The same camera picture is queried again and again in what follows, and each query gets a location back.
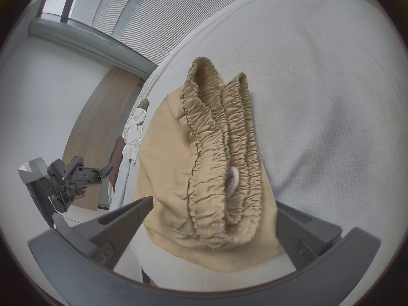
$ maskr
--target clothing pile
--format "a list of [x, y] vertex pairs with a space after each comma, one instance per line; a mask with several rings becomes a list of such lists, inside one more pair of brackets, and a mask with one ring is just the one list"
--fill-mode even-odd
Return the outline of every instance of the clothing pile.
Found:
[[245, 74], [224, 84], [209, 59], [194, 60], [152, 116], [139, 161], [135, 199], [153, 196], [144, 225], [162, 249], [224, 273], [283, 251]]

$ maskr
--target mattress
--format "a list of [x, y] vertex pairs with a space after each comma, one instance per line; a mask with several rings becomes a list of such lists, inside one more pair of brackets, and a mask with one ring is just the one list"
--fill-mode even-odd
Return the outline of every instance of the mattress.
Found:
[[[276, 200], [360, 227], [381, 247], [342, 305], [376, 281], [408, 227], [408, 59], [388, 21], [364, 0], [238, 0], [191, 32], [147, 79], [144, 132], [193, 59], [211, 59], [224, 80], [248, 76], [258, 152]], [[130, 167], [125, 204], [133, 201]], [[131, 248], [164, 288], [216, 291], [294, 271], [285, 254], [242, 273], [208, 271], [152, 244], [143, 226]]]

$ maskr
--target white wall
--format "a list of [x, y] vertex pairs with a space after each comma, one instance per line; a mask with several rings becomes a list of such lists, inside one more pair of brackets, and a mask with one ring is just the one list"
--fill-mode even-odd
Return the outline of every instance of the white wall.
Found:
[[48, 225], [20, 180], [18, 166], [61, 158], [87, 99], [109, 71], [77, 54], [28, 38], [0, 70], [0, 227], [28, 275], [63, 302], [27, 242]]

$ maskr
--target wooden panel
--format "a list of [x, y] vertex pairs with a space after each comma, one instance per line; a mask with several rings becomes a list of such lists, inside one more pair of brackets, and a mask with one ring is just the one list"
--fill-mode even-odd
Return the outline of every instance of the wooden panel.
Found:
[[[109, 71], [86, 102], [72, 129], [62, 157], [65, 164], [74, 156], [82, 156], [85, 167], [105, 166], [115, 130], [139, 80], [140, 77], [118, 67]], [[100, 186], [89, 187], [85, 197], [73, 205], [96, 211], [99, 190]]]

